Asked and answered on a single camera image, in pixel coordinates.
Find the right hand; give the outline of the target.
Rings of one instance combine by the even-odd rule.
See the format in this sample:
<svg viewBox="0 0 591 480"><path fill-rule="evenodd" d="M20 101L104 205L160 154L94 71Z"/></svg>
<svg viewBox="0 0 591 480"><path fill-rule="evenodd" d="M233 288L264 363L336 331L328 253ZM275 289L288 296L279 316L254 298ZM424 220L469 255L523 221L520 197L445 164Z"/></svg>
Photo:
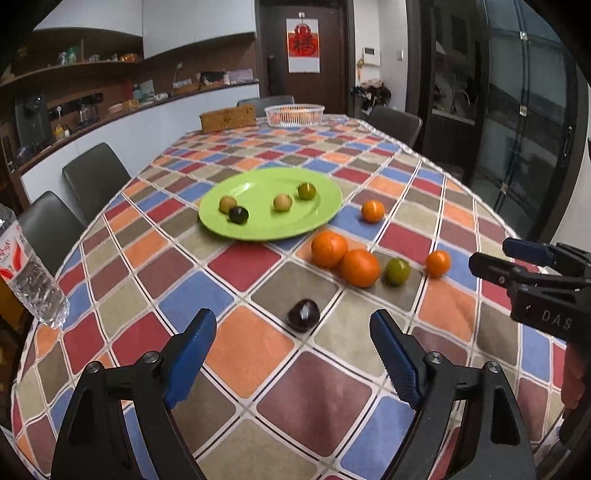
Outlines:
<svg viewBox="0 0 591 480"><path fill-rule="evenodd" d="M565 350L561 399L567 409L574 410L582 399L586 386L587 362L580 349L568 343Z"/></svg>

